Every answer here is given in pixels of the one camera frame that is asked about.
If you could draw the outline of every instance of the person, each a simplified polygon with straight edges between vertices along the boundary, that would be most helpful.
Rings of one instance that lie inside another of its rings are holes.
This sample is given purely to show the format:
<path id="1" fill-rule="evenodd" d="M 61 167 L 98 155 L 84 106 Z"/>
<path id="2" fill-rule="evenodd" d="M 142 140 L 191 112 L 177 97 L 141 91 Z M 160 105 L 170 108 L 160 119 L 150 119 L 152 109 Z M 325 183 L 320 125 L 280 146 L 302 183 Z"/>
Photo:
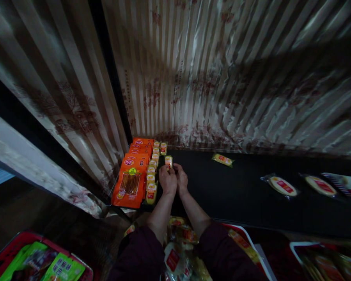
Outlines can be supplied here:
<path id="1" fill-rule="evenodd" d="M 211 220 L 188 192 L 188 179 L 181 165 L 159 169 L 163 194 L 147 224 L 130 233 L 121 242 L 122 253 L 108 281 L 159 280 L 164 266 L 163 242 L 170 211 L 178 192 L 187 216 L 199 237 L 199 257 L 213 280 L 267 280 L 247 254 L 228 236 L 227 230 Z"/>

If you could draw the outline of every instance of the green snack package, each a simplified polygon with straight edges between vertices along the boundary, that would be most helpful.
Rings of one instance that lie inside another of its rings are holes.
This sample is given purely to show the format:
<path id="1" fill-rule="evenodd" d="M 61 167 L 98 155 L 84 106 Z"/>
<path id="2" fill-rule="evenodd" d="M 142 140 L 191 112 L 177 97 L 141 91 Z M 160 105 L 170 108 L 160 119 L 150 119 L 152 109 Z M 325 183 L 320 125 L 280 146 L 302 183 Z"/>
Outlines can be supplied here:
<path id="1" fill-rule="evenodd" d="M 84 271 L 83 265 L 59 253 L 42 281 L 77 281 Z"/>

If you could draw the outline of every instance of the plastic basket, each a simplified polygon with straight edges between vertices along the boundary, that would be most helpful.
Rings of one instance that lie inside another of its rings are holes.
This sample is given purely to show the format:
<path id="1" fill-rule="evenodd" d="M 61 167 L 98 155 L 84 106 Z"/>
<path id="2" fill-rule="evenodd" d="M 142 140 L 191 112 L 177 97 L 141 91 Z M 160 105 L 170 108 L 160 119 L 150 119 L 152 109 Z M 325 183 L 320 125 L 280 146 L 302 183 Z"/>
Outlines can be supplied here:
<path id="1" fill-rule="evenodd" d="M 82 264 L 86 269 L 80 277 L 80 281 L 93 281 L 94 272 L 91 267 L 89 267 L 86 263 L 84 263 L 80 258 L 76 255 L 68 252 L 62 247 L 56 245 L 52 241 L 44 238 L 39 234 L 35 234 L 29 231 L 19 232 L 13 239 L 0 251 L 0 277 L 10 265 L 12 260 L 16 257 L 18 252 L 22 249 L 23 246 L 32 244 L 34 242 L 41 242 L 44 245 L 47 245 L 51 249 L 66 255 L 67 257 L 73 259 L 74 261 Z"/>

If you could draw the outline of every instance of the forearm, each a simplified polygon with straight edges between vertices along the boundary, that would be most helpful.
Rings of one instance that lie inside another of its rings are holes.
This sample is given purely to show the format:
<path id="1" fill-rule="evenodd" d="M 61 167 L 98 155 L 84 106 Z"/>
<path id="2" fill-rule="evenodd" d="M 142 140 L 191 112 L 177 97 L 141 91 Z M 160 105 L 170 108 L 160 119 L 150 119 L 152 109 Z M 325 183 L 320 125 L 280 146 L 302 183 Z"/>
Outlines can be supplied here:
<path id="1" fill-rule="evenodd" d="M 153 231 L 161 244 L 164 242 L 167 224 L 170 220 L 170 211 L 172 210 L 174 196 L 175 194 L 172 193 L 163 194 L 147 220 L 148 227 Z"/>
<path id="2" fill-rule="evenodd" d="M 179 194 L 186 214 L 198 237 L 201 237 L 204 230 L 211 224 L 211 218 L 199 206 L 191 194 L 185 190 Z"/>

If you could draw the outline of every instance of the person's left hand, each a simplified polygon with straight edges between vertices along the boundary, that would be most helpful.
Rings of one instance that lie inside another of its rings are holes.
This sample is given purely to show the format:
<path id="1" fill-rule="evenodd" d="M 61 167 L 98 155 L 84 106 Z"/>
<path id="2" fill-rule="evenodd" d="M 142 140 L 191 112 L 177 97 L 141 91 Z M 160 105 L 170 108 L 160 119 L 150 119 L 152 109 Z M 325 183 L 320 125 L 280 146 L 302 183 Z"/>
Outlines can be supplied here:
<path id="1" fill-rule="evenodd" d="M 175 196 L 177 192 L 177 176 L 174 169 L 167 171 L 167 166 L 164 165 L 159 170 L 160 184 L 163 188 L 163 195 L 172 194 Z"/>

